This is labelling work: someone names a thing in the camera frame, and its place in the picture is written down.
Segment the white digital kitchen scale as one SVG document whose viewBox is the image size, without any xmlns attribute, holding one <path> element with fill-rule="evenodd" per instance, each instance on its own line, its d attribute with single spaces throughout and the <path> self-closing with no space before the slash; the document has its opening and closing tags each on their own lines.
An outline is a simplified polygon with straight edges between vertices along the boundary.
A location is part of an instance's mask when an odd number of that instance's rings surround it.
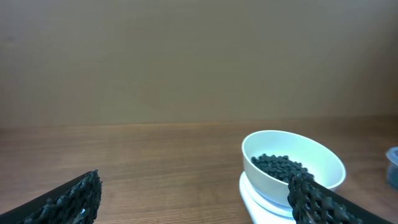
<svg viewBox="0 0 398 224">
<path fill-rule="evenodd" d="M 292 209 L 270 202 L 252 186 L 245 172 L 239 178 L 239 192 L 253 224 L 296 224 Z"/>
</svg>

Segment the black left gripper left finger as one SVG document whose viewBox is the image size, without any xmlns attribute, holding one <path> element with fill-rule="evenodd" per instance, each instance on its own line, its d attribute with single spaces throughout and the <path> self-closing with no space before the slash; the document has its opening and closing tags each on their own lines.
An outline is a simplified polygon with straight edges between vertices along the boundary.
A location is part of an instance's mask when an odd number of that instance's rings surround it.
<svg viewBox="0 0 398 224">
<path fill-rule="evenodd" d="M 101 204 L 97 170 L 81 176 L 1 214 L 2 224 L 93 224 Z"/>
</svg>

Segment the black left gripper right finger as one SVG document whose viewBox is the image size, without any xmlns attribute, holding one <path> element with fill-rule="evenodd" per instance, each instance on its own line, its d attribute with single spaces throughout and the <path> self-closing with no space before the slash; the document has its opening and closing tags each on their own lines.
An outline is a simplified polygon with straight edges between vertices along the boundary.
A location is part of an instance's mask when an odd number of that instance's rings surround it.
<svg viewBox="0 0 398 224">
<path fill-rule="evenodd" d="M 304 174 L 291 175 L 287 200 L 297 224 L 391 224 Z"/>
</svg>

